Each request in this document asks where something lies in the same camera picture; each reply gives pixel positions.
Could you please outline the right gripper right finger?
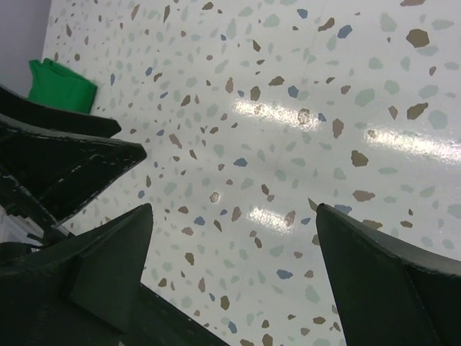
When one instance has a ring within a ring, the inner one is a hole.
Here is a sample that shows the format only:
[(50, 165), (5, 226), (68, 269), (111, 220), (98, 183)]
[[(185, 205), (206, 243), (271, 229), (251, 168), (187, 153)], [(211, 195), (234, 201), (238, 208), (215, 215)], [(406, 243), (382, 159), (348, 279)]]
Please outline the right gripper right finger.
[(460, 344), (460, 261), (324, 203), (315, 224), (348, 345)]

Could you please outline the green t shirt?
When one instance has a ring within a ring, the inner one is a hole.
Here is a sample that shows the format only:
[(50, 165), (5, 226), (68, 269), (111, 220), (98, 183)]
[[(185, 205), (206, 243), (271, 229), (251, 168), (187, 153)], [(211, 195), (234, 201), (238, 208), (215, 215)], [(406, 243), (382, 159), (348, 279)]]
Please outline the green t shirt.
[(97, 85), (59, 63), (45, 58), (29, 61), (32, 86), (28, 100), (61, 110), (89, 114)]

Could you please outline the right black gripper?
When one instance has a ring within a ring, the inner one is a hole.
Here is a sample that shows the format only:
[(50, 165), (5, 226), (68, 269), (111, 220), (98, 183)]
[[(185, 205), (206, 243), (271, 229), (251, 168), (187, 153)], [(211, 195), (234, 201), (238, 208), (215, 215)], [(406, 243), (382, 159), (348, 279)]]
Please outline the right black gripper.
[(1, 88), (1, 206), (33, 220), (44, 245), (59, 226), (147, 157), (116, 139), (116, 120), (61, 110)]

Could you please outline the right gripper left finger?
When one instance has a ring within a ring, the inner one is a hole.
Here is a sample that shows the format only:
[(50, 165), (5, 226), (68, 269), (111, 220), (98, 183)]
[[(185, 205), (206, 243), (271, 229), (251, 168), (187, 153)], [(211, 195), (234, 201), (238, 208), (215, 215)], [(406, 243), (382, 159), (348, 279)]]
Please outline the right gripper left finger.
[(1, 244), (3, 345), (221, 345), (144, 286), (149, 204), (34, 250)]

